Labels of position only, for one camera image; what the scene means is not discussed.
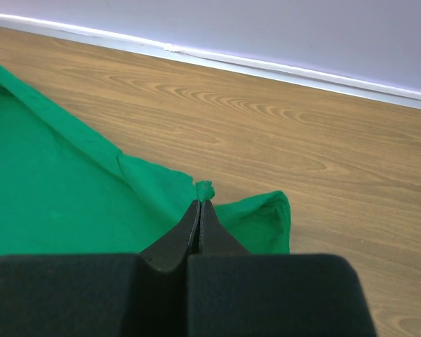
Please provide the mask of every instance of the green fabric corner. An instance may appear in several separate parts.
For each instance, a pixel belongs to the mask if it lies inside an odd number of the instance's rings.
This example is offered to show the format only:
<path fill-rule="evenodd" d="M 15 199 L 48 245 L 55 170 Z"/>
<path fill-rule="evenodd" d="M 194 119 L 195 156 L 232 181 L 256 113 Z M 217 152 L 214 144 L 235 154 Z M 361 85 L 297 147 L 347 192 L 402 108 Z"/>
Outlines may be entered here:
<path fill-rule="evenodd" d="M 118 147 L 0 66 L 0 255 L 138 252 L 170 230 L 210 181 Z M 282 192 L 216 206 L 253 253 L 288 253 Z"/>

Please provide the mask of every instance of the green screen fabric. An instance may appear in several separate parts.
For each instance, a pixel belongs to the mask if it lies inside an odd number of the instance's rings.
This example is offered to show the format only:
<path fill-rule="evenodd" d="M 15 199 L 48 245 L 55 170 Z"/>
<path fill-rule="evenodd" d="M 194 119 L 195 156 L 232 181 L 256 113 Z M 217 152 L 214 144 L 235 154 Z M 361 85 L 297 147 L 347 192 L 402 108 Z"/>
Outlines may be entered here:
<path fill-rule="evenodd" d="M 130 157 L 0 66 L 0 256 L 139 252 L 210 182 Z M 253 253 L 288 253 L 282 192 L 216 206 Z"/>

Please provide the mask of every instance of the wood grain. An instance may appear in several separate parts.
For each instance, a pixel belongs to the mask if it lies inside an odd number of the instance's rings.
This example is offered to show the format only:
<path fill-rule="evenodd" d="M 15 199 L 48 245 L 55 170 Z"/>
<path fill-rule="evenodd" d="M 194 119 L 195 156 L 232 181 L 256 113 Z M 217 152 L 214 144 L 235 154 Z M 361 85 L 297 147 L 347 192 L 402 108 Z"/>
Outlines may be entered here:
<path fill-rule="evenodd" d="M 421 336 L 421 110 L 1 28 L 0 63 L 217 203 L 283 190 L 292 251 L 344 256 L 381 336 Z"/>

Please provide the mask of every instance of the white wall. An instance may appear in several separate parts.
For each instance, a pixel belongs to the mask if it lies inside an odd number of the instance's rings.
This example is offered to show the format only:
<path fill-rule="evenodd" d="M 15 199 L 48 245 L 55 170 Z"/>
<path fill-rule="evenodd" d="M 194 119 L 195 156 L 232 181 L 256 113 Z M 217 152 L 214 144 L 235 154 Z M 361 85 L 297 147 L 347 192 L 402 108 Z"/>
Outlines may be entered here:
<path fill-rule="evenodd" d="M 421 0 L 0 0 L 0 13 L 421 92 Z"/>

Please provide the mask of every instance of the white baseboard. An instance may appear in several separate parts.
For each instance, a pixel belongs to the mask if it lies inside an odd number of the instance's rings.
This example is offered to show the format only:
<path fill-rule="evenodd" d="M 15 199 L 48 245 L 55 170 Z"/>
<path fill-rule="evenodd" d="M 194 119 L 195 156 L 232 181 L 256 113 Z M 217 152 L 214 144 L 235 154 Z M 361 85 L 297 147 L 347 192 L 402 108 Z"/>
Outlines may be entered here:
<path fill-rule="evenodd" d="M 290 65 L 281 65 L 200 49 L 174 46 L 169 43 L 132 37 L 125 34 L 67 25 L 59 22 L 24 18 L 16 15 L 0 14 L 0 27 L 152 55 L 180 62 L 188 62 L 195 65 L 214 67 L 232 72 L 240 72 L 421 109 L 421 92 L 292 67 Z"/>

